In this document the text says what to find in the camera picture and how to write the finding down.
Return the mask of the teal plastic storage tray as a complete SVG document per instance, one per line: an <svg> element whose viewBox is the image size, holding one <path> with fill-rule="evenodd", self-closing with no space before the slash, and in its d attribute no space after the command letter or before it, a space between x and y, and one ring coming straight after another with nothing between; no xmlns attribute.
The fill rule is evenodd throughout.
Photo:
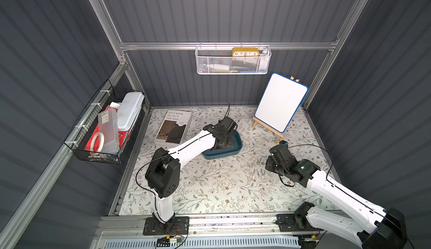
<svg viewBox="0 0 431 249"><path fill-rule="evenodd" d="M243 147L243 143L240 134L237 130L234 130L231 139L229 140L228 146L224 149L206 150L202 152L202 155L207 160L214 160L220 158L226 158L228 156L237 155Z"/></svg>

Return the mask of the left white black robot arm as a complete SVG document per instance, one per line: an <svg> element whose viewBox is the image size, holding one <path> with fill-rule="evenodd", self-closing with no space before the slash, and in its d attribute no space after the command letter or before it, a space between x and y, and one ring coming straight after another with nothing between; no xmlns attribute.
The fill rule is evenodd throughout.
<svg viewBox="0 0 431 249"><path fill-rule="evenodd" d="M175 148L157 149L152 159L136 172L138 187L153 194L156 221L167 224L175 217L172 195L180 183L182 168L207 150L227 148L236 130L237 123L225 116L215 125L206 125L196 136Z"/></svg>

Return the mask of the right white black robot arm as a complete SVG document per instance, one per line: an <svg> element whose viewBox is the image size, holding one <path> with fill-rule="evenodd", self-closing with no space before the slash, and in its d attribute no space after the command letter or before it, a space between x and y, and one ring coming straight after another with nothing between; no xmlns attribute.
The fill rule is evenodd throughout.
<svg viewBox="0 0 431 249"><path fill-rule="evenodd" d="M292 216L277 219L281 231L290 225L297 230L321 229L362 249L402 249L410 242L402 212L364 199L310 160L297 160L287 142L281 141L270 149L266 170L280 179L288 178L291 187L301 185L323 196L346 214L337 215L305 201Z"/></svg>

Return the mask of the interior design trends book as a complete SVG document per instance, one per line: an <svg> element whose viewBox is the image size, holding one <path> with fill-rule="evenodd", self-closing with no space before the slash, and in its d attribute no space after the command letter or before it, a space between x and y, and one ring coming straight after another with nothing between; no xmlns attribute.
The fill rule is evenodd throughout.
<svg viewBox="0 0 431 249"><path fill-rule="evenodd" d="M163 123L155 137L155 143L170 148L185 141L191 123L192 112L168 110Z"/></svg>

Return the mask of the yellow digital clock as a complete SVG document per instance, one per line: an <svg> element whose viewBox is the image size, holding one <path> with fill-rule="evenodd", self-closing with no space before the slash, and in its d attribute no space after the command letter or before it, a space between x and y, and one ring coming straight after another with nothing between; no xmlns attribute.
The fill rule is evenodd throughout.
<svg viewBox="0 0 431 249"><path fill-rule="evenodd" d="M232 49L232 57L259 57L258 48L236 47Z"/></svg>

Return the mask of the white plastic case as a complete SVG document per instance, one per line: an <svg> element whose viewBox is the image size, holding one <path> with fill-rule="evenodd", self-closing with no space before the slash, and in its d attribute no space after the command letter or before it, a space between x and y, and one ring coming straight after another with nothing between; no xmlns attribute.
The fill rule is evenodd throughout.
<svg viewBox="0 0 431 249"><path fill-rule="evenodd" d="M144 101L142 92L129 92L125 95L117 111L117 126L119 131L128 131L140 112Z"/></svg>

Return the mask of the translucent plastic container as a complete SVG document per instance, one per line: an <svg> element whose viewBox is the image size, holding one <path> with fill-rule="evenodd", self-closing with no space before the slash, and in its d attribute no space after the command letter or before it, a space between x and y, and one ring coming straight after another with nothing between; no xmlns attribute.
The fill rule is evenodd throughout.
<svg viewBox="0 0 431 249"><path fill-rule="evenodd" d="M120 149L117 110L109 108L98 114L98 132L104 134L102 153L115 154Z"/></svg>

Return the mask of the white tape roll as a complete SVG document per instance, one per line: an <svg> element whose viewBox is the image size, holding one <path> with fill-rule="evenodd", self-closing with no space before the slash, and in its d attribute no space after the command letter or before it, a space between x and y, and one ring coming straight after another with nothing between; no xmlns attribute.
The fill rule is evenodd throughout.
<svg viewBox="0 0 431 249"><path fill-rule="evenodd" d="M104 145L104 134L101 132L96 132L90 142L91 152L101 152Z"/></svg>

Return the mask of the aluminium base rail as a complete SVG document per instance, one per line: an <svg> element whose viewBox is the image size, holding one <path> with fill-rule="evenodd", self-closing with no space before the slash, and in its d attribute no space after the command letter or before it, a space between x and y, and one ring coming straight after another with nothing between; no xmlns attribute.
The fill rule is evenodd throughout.
<svg viewBox="0 0 431 249"><path fill-rule="evenodd" d="M313 207L304 227L294 213L179 215L166 227L151 216L106 216L92 249L306 249L336 235L361 248L362 227L342 211Z"/></svg>

